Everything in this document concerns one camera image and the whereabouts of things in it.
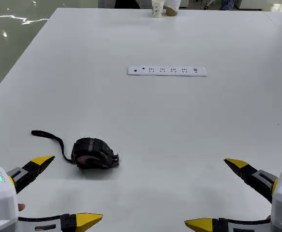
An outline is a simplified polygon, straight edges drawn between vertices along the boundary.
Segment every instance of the tabletop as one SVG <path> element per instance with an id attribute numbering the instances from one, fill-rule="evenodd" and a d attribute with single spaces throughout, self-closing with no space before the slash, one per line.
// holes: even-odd
<path id="1" fill-rule="evenodd" d="M 207 77 L 128 76 L 129 65 Z M 120 166 L 64 161 L 82 137 Z M 92 232 L 190 231 L 192 218 L 264 219 L 270 204 L 224 164 L 282 171 L 282 14 L 57 9 L 0 84 L 0 166 L 55 155 L 18 196 L 23 217 L 101 213 Z"/>

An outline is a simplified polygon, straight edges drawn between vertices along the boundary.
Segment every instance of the white paper cup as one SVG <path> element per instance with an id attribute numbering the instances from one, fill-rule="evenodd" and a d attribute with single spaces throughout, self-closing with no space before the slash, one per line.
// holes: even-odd
<path id="1" fill-rule="evenodd" d="M 162 16 L 164 0 L 151 0 L 151 12 L 155 18 Z"/>

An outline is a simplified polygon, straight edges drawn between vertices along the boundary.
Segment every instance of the power strip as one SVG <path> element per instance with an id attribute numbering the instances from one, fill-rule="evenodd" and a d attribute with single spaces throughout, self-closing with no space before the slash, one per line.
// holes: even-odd
<path id="1" fill-rule="evenodd" d="M 194 66 L 133 66 L 128 67 L 128 75 L 156 76 L 207 76 L 205 68 Z"/>

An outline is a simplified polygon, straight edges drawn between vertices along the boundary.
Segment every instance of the floor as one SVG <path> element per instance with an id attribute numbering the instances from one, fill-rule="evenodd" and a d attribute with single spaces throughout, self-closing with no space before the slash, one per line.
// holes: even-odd
<path id="1" fill-rule="evenodd" d="M 209 10 L 218 10 L 220 4 L 221 0 L 214 1 Z M 58 7 L 96 8 L 98 1 L 0 0 L 0 82 Z M 199 10 L 203 7 L 204 3 L 200 0 L 190 0 L 188 9 Z M 282 0 L 269 3 L 263 10 L 282 11 Z"/>

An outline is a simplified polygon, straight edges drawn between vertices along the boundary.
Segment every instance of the robotic arm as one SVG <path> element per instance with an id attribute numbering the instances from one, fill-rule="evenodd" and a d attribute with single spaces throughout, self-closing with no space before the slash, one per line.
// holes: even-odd
<path id="1" fill-rule="evenodd" d="M 0 232 L 84 232 L 102 219 L 100 214 L 63 214 L 44 218 L 18 216 L 17 193 L 33 182 L 54 158 L 38 157 L 9 172 L 0 167 Z"/>
<path id="2" fill-rule="evenodd" d="M 263 170 L 258 171 L 241 160 L 224 161 L 246 184 L 272 203 L 271 219 L 238 221 L 200 218 L 185 221 L 186 226 L 196 232 L 282 232 L 282 173 L 278 178 Z"/>

